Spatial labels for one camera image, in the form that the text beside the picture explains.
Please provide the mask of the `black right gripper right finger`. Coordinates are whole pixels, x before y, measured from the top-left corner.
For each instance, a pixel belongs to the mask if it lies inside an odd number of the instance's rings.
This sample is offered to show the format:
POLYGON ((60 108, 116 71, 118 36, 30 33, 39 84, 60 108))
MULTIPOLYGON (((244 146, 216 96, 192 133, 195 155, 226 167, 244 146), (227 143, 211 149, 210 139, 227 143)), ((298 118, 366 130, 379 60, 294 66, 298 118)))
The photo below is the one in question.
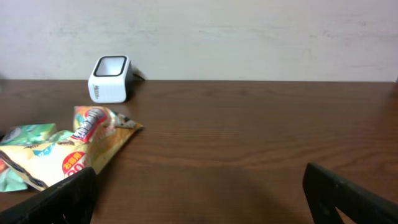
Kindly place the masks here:
POLYGON ((343 223, 342 211, 355 223, 397 224, 396 203, 318 164, 307 164, 302 186, 315 223, 343 223))

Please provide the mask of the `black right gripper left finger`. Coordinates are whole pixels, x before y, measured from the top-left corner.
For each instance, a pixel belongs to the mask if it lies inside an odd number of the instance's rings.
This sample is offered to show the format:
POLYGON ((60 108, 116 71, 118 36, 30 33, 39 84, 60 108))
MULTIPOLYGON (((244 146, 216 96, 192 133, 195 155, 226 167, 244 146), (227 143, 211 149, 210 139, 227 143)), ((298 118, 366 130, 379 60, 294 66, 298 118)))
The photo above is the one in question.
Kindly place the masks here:
POLYGON ((97 180, 87 167, 1 212, 1 223, 90 223, 97 180))

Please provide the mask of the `teal white snack packet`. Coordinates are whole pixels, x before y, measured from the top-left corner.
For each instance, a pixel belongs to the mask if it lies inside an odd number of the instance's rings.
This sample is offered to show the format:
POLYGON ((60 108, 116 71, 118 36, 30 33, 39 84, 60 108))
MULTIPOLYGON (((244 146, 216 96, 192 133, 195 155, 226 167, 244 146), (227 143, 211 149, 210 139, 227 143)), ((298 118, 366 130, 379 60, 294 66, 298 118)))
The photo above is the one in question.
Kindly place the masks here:
POLYGON ((1 140, 1 145, 28 146, 46 142, 61 141, 73 133, 68 130, 58 131, 57 125, 30 124, 11 128, 1 140))

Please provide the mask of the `small orange candy box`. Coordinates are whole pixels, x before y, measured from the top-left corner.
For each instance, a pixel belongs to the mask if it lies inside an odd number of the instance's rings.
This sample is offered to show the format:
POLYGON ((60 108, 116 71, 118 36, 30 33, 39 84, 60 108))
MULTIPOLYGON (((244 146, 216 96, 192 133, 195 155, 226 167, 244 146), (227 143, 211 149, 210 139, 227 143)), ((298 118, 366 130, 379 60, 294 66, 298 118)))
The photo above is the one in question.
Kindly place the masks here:
POLYGON ((12 169, 1 160, 1 192, 15 192, 27 190, 27 184, 12 169))

